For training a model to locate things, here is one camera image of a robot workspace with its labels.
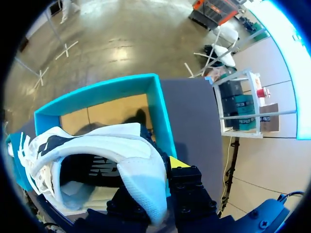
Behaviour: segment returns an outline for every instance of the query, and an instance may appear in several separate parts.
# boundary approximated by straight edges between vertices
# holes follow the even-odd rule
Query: cable
[[[89,114],[88,114],[88,108],[86,108],[86,113],[87,113],[88,123],[91,124],[91,121],[90,121],[90,119],[89,119]]]
[[[296,139],[296,137],[267,137],[267,136],[264,136],[263,138],[282,138],[282,139]]]
[[[284,197],[282,197],[280,200],[279,200],[279,202],[282,202],[282,201],[284,201],[285,199],[287,199],[288,197],[290,197],[290,196],[293,196],[293,195],[304,195],[304,192],[302,192],[302,191],[295,191],[295,192],[291,192],[291,193],[289,193],[289,194],[286,194]]]
[[[256,184],[253,184],[253,183],[250,183],[250,182],[247,182],[247,181],[244,181],[244,180],[241,180],[239,178],[236,178],[236,177],[233,177],[234,179],[237,179],[239,181],[242,181],[242,182],[245,182],[247,184],[250,184],[250,185],[253,185],[253,186],[256,186],[258,188],[262,188],[262,189],[265,189],[265,190],[268,190],[268,191],[271,191],[271,192],[275,192],[275,193],[279,193],[279,194],[287,194],[287,193],[283,193],[283,192],[279,192],[279,191],[275,191],[275,190],[272,190],[272,189],[269,189],[269,188],[265,188],[265,187],[262,187],[262,186],[259,186],[259,185],[256,185]]]
[[[247,184],[250,184],[250,185],[253,185],[255,187],[258,187],[258,188],[262,188],[262,189],[265,189],[265,190],[268,190],[268,191],[271,191],[271,192],[275,192],[275,193],[279,193],[279,194],[284,194],[284,195],[290,195],[290,196],[293,196],[293,195],[303,195],[303,192],[301,191],[295,191],[295,192],[292,192],[292,193],[283,193],[283,192],[279,192],[279,191],[275,191],[273,189],[269,189],[269,188],[265,188],[265,187],[262,187],[262,186],[259,186],[259,185],[256,185],[256,184],[253,184],[253,183],[250,183],[250,182],[247,182],[247,181],[244,181],[244,180],[241,180],[239,178],[236,178],[236,177],[233,177],[234,179],[237,179],[239,181],[242,181],[242,182],[245,182]]]
[[[279,83],[273,83],[273,84],[270,84],[270,85],[262,86],[262,88],[264,88],[264,87],[270,87],[270,86],[278,85],[278,84],[282,84],[282,83],[287,83],[287,82],[291,82],[291,81],[292,81],[292,80],[286,80],[286,81],[282,81],[282,82],[279,82]]]
[[[228,152],[227,152],[227,163],[225,165],[224,174],[223,174],[224,191],[223,191],[222,197],[220,198],[221,202],[223,201],[223,197],[225,194],[225,173],[227,171],[227,167],[228,167],[228,163],[229,163],[229,151],[230,151],[230,146],[231,146],[231,140],[232,140],[232,137],[230,137],[230,141],[229,141]]]

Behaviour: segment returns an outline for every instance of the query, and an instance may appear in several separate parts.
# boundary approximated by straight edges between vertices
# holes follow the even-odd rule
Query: white sneaker
[[[118,186],[121,177],[154,225],[166,214],[164,163],[140,136],[139,123],[101,127],[82,136],[54,127],[31,143],[26,137],[18,157],[36,193],[68,209],[81,209],[95,186]]]

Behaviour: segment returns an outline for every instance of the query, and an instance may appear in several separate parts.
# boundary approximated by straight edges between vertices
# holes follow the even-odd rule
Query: red cup
[[[270,96],[270,92],[267,88],[259,89],[257,90],[257,96],[258,98],[265,98]]]

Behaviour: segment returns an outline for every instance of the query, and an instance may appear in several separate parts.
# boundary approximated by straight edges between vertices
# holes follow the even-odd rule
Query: teal shoe box
[[[237,107],[245,107],[254,104],[252,95],[239,95],[234,97]]]
[[[255,110],[251,110],[249,112],[244,112],[239,114],[241,115],[250,115],[255,114]],[[250,118],[242,118],[242,119],[233,119],[233,129],[234,130],[251,130],[256,127],[256,119],[255,117]]]
[[[156,144],[169,156],[177,158],[169,116],[159,76],[140,74],[85,86],[67,93],[35,111],[35,133],[61,127],[60,116],[104,102],[146,94]]]
[[[246,115],[246,113],[255,112],[255,108],[253,104],[247,105],[245,107],[237,107],[239,115]]]

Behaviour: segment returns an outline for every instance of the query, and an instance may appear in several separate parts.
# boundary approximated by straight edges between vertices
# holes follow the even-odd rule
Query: white chair
[[[207,57],[207,62],[205,64],[205,70],[207,68],[211,68],[209,67],[209,62],[210,60],[215,60],[217,58],[213,58],[212,54],[215,51],[217,57],[220,57],[221,55],[223,55],[224,53],[226,53],[228,51],[228,48],[223,47],[223,46],[219,46],[217,45],[217,41],[220,37],[220,35],[223,35],[224,37],[226,37],[228,40],[231,40],[233,43],[231,46],[234,46],[235,43],[237,42],[238,38],[239,38],[239,34],[237,31],[235,31],[234,29],[231,29],[229,27],[226,26],[219,26],[217,29],[217,35],[216,35],[216,40],[215,42],[211,45],[212,46],[212,50],[210,52],[209,55],[205,55],[205,54],[201,54],[201,53],[196,53],[194,52],[193,54],[195,55],[200,55],[203,57]],[[231,53],[226,54],[224,57],[222,57],[221,59],[219,59],[220,62],[222,62],[224,65],[228,66],[228,67],[235,67],[235,62],[233,60],[233,57],[231,55]]]
[[[225,25],[221,25],[221,26],[218,26],[217,28],[215,28],[213,30],[213,33],[215,35],[217,35],[218,33],[219,34],[219,37],[226,40],[227,42],[231,43],[230,46],[228,46],[227,48],[230,48],[230,47],[233,47],[235,45],[235,43],[238,41],[239,39],[239,33],[230,28],[230,27],[227,27]]]

